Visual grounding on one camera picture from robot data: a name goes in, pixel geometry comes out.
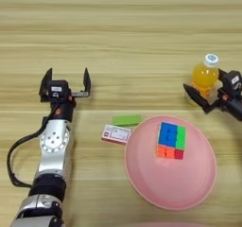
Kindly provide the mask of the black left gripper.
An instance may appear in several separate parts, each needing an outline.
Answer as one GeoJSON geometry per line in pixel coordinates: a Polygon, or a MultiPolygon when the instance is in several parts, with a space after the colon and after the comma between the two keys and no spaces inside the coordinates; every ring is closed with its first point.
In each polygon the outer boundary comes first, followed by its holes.
{"type": "MultiPolygon", "coordinates": [[[[48,69],[42,79],[39,96],[41,102],[46,102],[49,99],[48,82],[52,80],[52,69],[48,69]]],[[[91,78],[88,68],[85,68],[83,75],[84,89],[79,92],[73,92],[73,97],[68,97],[66,100],[59,101],[52,99],[50,101],[51,113],[50,119],[61,119],[71,122],[73,113],[76,107],[74,97],[89,97],[91,94],[91,78]]]]}

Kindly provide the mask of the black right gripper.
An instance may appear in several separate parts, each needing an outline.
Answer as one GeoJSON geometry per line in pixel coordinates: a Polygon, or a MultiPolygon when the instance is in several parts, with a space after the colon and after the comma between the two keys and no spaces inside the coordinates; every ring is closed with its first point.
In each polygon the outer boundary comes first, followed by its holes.
{"type": "MultiPolygon", "coordinates": [[[[227,78],[227,73],[221,69],[218,70],[218,79],[225,83],[227,78]]],[[[189,95],[189,97],[198,104],[202,110],[208,114],[215,108],[218,108],[220,106],[220,109],[234,118],[236,118],[238,121],[242,121],[242,102],[236,98],[232,98],[229,95],[219,92],[218,93],[218,100],[215,100],[212,104],[208,102],[207,99],[205,99],[203,96],[200,95],[200,92],[195,89],[194,87],[184,84],[183,88],[185,92],[189,95]]]]}

